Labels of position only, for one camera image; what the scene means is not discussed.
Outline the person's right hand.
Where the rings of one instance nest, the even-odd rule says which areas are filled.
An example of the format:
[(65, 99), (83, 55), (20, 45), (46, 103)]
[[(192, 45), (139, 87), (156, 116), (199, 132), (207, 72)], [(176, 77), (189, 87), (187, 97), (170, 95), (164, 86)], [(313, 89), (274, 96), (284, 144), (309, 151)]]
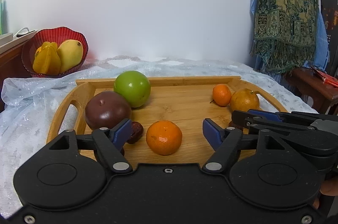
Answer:
[(318, 209), (320, 203), (324, 200), (323, 196), (336, 197), (338, 195), (338, 180), (325, 180), (321, 184), (320, 195), (317, 197), (313, 203), (313, 207)]

